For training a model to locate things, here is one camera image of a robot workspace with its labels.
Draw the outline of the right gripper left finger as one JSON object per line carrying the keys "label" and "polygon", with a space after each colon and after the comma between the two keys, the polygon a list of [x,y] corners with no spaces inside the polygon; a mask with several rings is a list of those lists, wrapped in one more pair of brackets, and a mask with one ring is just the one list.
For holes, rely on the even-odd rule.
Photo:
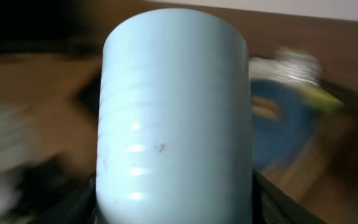
{"label": "right gripper left finger", "polygon": [[29,224],[93,224],[96,206],[96,174]]}

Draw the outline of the light blue cup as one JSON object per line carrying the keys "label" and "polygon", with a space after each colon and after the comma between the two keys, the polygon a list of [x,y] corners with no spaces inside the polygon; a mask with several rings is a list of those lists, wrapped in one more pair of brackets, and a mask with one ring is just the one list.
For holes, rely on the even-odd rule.
{"label": "light blue cup", "polygon": [[103,49],[96,214],[112,224],[252,222],[248,49],[228,22],[143,12]]}

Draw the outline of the white tissue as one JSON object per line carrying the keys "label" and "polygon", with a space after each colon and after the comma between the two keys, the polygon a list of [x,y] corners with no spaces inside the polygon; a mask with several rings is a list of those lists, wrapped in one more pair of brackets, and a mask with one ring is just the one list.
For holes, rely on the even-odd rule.
{"label": "white tissue", "polygon": [[249,59],[249,78],[251,80],[277,81],[277,60],[261,57]]}

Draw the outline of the green snack wrapper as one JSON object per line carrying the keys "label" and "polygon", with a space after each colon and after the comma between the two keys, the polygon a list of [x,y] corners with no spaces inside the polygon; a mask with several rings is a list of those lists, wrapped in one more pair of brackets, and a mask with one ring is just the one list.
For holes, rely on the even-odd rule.
{"label": "green snack wrapper", "polygon": [[333,113],[335,111],[340,110],[341,108],[344,107],[343,102],[341,102],[331,93],[323,89],[321,85],[321,77],[319,79],[319,86],[291,84],[279,80],[278,78],[277,80],[297,89],[303,95],[303,100],[305,101],[305,103],[316,110],[320,110],[325,113]]}

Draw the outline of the blue plate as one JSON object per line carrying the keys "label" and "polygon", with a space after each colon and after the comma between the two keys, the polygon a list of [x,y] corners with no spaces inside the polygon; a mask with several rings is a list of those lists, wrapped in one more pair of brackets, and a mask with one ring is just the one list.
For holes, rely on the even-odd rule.
{"label": "blue plate", "polygon": [[270,80],[252,80],[250,96],[265,98],[278,109],[277,118],[252,113],[252,163],[263,170],[292,160],[314,131],[318,114],[306,105],[300,91]]}

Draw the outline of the brown food scrap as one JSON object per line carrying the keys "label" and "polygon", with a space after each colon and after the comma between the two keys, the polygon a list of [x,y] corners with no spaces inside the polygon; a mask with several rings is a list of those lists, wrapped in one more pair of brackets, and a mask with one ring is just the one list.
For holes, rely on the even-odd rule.
{"label": "brown food scrap", "polygon": [[251,103],[254,115],[268,120],[280,119],[280,108],[273,100],[261,96],[253,96]]}

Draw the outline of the aluminium foil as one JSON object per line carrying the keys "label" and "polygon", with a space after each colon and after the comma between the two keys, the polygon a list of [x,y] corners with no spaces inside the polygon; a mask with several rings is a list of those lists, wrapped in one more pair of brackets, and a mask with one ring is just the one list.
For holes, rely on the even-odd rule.
{"label": "aluminium foil", "polygon": [[276,77],[291,84],[319,86],[319,60],[302,50],[280,49],[276,54]]}

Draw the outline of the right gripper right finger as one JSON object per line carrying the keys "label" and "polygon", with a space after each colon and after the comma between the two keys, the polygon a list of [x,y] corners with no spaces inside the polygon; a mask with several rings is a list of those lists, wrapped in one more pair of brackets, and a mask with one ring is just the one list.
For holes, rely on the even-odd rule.
{"label": "right gripper right finger", "polygon": [[324,222],[267,180],[252,171],[253,224],[324,224]]}

